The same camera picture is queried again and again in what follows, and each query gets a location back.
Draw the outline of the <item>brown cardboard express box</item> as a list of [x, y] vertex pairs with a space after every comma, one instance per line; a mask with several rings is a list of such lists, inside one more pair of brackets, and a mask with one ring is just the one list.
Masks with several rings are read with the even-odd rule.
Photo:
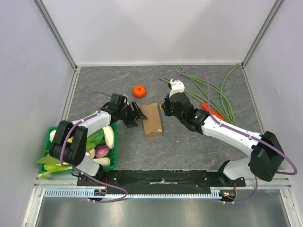
[[147, 120], [143, 120], [145, 136], [147, 138], [162, 136], [163, 129], [157, 103], [141, 105], [141, 110], [147, 117]]

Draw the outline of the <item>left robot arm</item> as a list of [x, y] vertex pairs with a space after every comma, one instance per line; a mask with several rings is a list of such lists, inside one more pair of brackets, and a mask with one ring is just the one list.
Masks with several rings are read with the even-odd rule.
[[93, 186], [104, 181], [103, 167], [89, 158], [86, 153], [87, 137], [97, 130], [121, 120], [127, 128], [137, 126], [138, 119], [146, 120], [136, 102], [128, 102], [124, 95], [113, 94], [109, 102], [78, 121], [63, 120], [59, 123], [49, 149], [49, 155], [63, 166], [76, 168], [88, 175]]

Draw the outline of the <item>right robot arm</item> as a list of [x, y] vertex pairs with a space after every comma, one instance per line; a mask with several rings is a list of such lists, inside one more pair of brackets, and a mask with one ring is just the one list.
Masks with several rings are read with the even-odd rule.
[[222, 171], [217, 174], [222, 186], [251, 176], [270, 182], [284, 160], [275, 134], [254, 133], [223, 122], [203, 109], [194, 108], [185, 93], [166, 95], [161, 107], [166, 116], [176, 117], [188, 130], [219, 139], [246, 154], [246, 158], [222, 165]]

